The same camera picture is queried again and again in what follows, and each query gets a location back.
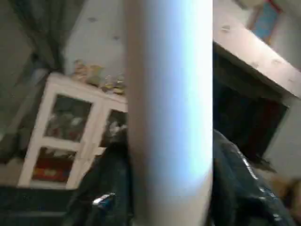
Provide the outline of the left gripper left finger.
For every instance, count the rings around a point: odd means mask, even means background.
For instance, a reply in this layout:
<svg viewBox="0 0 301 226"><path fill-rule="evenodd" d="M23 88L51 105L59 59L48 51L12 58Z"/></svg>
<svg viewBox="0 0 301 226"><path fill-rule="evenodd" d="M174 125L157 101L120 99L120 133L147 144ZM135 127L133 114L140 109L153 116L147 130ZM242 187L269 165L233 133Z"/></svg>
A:
<svg viewBox="0 0 301 226"><path fill-rule="evenodd" d="M132 172L126 136L116 136L96 157L72 196L63 226L129 226Z"/></svg>

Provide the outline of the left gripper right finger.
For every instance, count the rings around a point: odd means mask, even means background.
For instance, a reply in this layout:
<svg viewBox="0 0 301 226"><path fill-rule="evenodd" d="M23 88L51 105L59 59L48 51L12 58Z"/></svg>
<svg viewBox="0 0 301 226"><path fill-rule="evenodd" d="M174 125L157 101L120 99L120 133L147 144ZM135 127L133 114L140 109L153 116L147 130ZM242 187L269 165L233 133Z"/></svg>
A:
<svg viewBox="0 0 301 226"><path fill-rule="evenodd" d="M299 226L301 179L250 163L214 130L210 216L215 226Z"/></svg>

